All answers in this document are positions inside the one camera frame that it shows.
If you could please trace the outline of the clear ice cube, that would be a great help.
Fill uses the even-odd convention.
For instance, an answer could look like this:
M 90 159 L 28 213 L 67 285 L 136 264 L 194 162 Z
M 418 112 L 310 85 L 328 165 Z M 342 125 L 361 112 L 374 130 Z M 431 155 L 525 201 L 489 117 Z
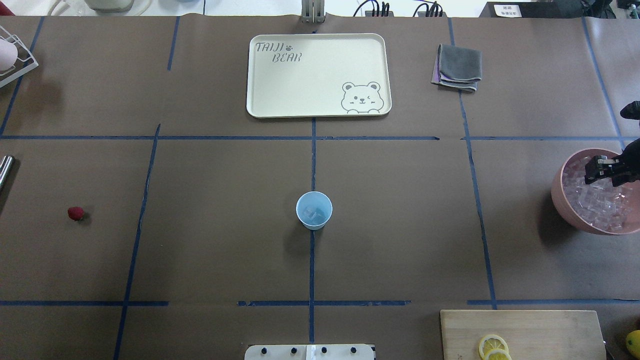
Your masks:
M 302 221 L 306 224 L 310 224 L 311 226 L 319 226 L 322 223 L 325 223 L 327 219 L 327 215 L 324 210 L 315 206 L 307 206 L 302 210 L 301 215 Z

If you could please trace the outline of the red strawberry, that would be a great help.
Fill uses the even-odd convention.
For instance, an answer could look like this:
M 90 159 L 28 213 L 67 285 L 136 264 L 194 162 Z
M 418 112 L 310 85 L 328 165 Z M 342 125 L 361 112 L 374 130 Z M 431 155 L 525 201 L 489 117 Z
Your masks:
M 73 206 L 67 209 L 67 216 L 69 219 L 78 222 L 85 218 L 86 212 L 80 206 Z

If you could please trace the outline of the pink bowl of ice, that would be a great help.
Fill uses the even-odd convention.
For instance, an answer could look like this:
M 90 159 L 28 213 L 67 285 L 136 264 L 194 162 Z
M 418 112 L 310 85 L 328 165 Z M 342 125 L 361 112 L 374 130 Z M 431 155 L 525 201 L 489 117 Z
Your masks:
M 585 183 L 585 166 L 596 156 L 617 153 L 586 148 L 573 153 L 551 182 L 551 200 L 558 214 L 574 228 L 591 234 L 621 236 L 639 232 L 639 182 L 613 186 L 610 178 Z

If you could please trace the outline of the light blue plastic cup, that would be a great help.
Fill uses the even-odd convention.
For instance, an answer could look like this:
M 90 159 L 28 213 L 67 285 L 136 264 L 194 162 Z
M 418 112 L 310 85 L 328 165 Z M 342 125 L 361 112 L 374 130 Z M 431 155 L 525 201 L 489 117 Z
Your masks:
M 325 227 L 333 214 L 333 203 L 320 191 L 309 191 L 298 198 L 295 214 L 299 221 L 311 231 Z

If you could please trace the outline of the pink cup on rack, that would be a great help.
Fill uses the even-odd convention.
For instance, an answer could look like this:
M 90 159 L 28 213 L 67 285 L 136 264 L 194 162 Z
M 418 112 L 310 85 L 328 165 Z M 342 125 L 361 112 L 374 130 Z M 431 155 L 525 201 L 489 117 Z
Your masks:
M 0 39 L 0 71 L 2 73 L 11 69 L 18 59 L 16 44 L 7 39 Z

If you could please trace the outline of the folded grey cloth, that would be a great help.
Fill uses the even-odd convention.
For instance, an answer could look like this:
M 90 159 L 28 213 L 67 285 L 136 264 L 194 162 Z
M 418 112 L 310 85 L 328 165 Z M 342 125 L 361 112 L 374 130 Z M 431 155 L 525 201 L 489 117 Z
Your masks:
M 482 51 L 439 44 L 430 80 L 432 84 L 462 92 L 476 92 L 482 78 Z

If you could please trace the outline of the whole yellow lemon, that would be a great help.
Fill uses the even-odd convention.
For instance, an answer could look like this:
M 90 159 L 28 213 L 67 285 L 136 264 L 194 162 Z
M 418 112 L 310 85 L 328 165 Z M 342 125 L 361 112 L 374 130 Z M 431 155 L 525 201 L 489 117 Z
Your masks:
M 640 360 L 640 330 L 629 332 L 625 338 L 628 353 L 636 360 Z

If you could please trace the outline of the wooden cutting board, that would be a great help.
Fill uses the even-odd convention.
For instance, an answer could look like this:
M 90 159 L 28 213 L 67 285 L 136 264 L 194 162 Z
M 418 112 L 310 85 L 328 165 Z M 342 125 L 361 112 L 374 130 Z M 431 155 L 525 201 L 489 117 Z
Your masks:
M 446 360 L 480 360 L 487 335 L 503 338 L 514 360 L 605 360 L 593 310 L 454 310 L 439 313 Z

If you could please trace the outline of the lemon slices stack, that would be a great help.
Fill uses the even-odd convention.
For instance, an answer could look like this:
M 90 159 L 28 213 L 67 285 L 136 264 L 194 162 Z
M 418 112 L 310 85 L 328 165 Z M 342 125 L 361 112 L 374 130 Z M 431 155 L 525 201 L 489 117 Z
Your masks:
M 512 360 L 507 342 L 494 333 L 482 337 L 477 350 L 481 360 Z

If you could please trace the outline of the cream bear serving tray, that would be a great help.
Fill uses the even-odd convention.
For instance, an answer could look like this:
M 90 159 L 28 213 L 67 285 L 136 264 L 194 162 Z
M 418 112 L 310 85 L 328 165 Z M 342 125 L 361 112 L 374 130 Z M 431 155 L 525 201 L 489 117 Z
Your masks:
M 379 34 L 260 34 L 249 43 L 246 110 L 255 118 L 384 116 L 392 104 Z

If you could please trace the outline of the steel muddler black tip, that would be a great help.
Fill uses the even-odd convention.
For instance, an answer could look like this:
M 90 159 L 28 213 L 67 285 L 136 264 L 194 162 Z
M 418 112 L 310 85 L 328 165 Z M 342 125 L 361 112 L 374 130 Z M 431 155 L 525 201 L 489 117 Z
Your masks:
M 14 161 L 15 161 L 15 158 L 12 155 L 5 155 L 1 159 L 1 163 L 0 163 L 0 191 L 1 192 L 6 185 L 7 179 L 9 178 L 9 174 L 12 169 Z

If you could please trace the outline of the aluminium frame post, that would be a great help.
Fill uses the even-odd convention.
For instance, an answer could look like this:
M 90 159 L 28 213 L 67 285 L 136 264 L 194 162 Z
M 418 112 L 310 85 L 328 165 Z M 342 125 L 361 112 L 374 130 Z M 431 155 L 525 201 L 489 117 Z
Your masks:
M 301 22 L 304 24 L 322 24 L 326 21 L 325 0 L 302 0 Z

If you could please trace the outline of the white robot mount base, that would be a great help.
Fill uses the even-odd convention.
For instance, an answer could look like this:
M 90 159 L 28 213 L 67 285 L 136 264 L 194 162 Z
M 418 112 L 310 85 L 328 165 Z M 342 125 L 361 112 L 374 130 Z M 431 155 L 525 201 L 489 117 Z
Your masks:
M 245 360 L 375 360 L 374 346 L 364 343 L 256 344 L 247 348 Z

